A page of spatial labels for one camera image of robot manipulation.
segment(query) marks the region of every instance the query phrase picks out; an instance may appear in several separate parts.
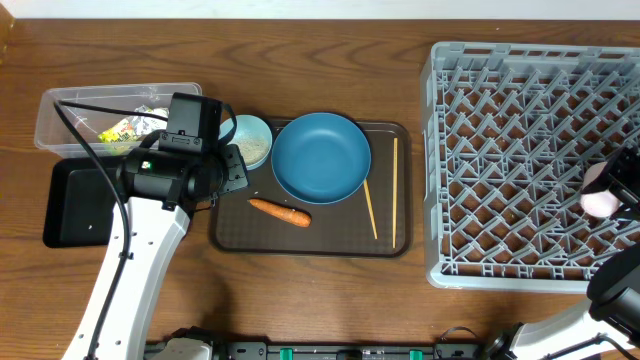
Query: white wall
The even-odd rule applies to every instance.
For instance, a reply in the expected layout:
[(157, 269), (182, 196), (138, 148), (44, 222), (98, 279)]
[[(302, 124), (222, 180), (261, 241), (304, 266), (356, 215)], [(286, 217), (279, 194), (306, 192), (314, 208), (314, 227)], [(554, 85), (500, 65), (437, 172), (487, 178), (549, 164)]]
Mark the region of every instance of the white wall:
[(640, 0), (0, 0), (16, 18), (640, 20)]

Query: food package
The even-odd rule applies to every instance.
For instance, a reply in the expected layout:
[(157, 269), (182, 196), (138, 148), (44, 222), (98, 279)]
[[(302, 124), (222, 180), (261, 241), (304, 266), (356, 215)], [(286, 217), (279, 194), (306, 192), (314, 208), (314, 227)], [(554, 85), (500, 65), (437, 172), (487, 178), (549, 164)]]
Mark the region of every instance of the food package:
[[(142, 105), (135, 111), (169, 117), (169, 109), (167, 108), (151, 109)], [(98, 139), (103, 143), (133, 142), (155, 130), (164, 130), (166, 128), (166, 121), (144, 116), (128, 116), (120, 120), (115, 126), (100, 133)]]

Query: black tray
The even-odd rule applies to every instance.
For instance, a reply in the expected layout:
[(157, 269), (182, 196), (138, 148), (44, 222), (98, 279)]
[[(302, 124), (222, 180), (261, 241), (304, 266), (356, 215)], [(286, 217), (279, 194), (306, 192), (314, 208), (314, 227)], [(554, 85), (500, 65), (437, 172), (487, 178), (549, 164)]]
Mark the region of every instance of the black tray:
[[(115, 172), (123, 157), (101, 158)], [(106, 245), (115, 198), (89, 158), (64, 159), (53, 167), (42, 240), (52, 248)]]
[[(274, 134), (289, 123), (271, 121)], [(359, 122), (371, 146), (368, 183), (378, 239), (374, 239), (364, 188), (330, 205), (311, 205), (282, 189), (271, 168), (271, 157), (249, 171), (249, 189), (223, 196), (211, 211), (209, 238), (230, 252), (397, 257), (411, 244), (411, 140), (399, 124)], [(398, 138), (398, 213), (396, 248), (392, 247), (393, 139)], [(311, 215), (309, 228), (300, 228), (253, 208), (247, 200), (260, 198)]]

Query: green connector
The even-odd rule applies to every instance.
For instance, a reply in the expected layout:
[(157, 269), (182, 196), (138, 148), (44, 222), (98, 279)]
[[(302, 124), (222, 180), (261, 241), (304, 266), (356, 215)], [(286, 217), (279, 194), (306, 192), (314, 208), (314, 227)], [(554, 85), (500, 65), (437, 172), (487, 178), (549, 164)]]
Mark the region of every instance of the green connector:
[(409, 351), (409, 360), (422, 360), (422, 357), (423, 357), (423, 354), (422, 354), (422, 351), (420, 350)]
[(280, 349), (280, 360), (293, 360), (293, 349)]

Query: small bowl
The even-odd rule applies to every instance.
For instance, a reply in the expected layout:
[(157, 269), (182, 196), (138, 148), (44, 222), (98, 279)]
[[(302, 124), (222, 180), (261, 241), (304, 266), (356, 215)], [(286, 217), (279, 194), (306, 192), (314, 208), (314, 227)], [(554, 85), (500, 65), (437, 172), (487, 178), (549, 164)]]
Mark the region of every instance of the small bowl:
[[(256, 169), (264, 164), (269, 157), (269, 152), (273, 145), (271, 129), (264, 120), (257, 116), (237, 115), (236, 120), (238, 120), (238, 127), (229, 143), (238, 145), (247, 170)], [(220, 125), (218, 139), (228, 134), (232, 128), (233, 122), (231, 119), (225, 120)]]

